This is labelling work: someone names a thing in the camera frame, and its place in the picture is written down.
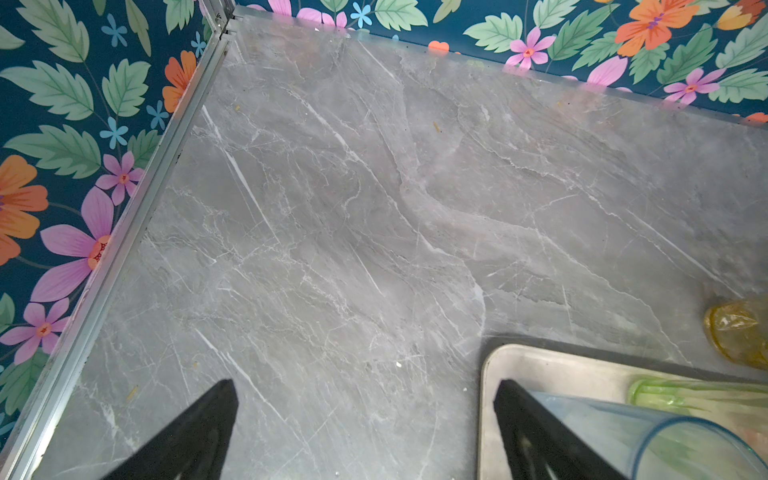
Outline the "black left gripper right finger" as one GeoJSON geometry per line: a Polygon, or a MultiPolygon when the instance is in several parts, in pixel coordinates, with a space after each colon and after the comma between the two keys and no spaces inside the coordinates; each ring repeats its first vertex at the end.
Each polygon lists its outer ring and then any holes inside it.
{"type": "Polygon", "coordinates": [[[623,479],[514,380],[500,382],[493,401],[514,479],[623,479]]]}

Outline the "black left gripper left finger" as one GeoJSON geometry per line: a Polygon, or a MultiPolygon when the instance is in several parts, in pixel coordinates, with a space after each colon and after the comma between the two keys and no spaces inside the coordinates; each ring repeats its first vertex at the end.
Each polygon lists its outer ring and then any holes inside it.
{"type": "Polygon", "coordinates": [[[105,477],[219,479],[238,406],[234,382],[217,382],[105,477]]]}

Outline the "blue translucent tall cup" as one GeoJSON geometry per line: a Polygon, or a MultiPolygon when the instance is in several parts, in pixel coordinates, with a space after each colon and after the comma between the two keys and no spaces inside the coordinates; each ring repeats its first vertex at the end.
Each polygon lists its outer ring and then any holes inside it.
{"type": "Polygon", "coordinates": [[[743,440],[708,420],[583,397],[532,394],[629,479],[765,479],[743,440]]]}

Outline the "beige rectangular tray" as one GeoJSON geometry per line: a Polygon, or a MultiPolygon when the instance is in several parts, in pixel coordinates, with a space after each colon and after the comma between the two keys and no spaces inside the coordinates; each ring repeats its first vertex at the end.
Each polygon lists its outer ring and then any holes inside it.
{"type": "MultiPolygon", "coordinates": [[[[766,386],[747,378],[590,349],[567,353],[524,344],[507,344],[495,349],[482,368],[478,477],[513,479],[493,407],[501,381],[514,380],[531,395],[542,392],[631,405],[627,400],[629,387],[644,378],[766,386]]],[[[745,443],[767,465],[767,443],[745,443]]]]}

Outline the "yellow translucent short cup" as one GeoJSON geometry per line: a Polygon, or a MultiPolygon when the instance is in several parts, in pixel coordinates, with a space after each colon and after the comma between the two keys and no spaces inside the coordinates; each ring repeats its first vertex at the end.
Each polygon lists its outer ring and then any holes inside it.
{"type": "Polygon", "coordinates": [[[713,306],[703,324],[708,340],[727,360],[767,370],[767,295],[713,306]]]}

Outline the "green translucent tall cup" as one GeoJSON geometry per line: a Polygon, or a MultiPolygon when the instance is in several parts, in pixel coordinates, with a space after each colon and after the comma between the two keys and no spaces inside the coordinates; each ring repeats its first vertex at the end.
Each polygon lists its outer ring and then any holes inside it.
{"type": "Polygon", "coordinates": [[[628,390],[628,403],[705,419],[747,443],[767,443],[767,387],[749,383],[644,378],[628,390]]]}

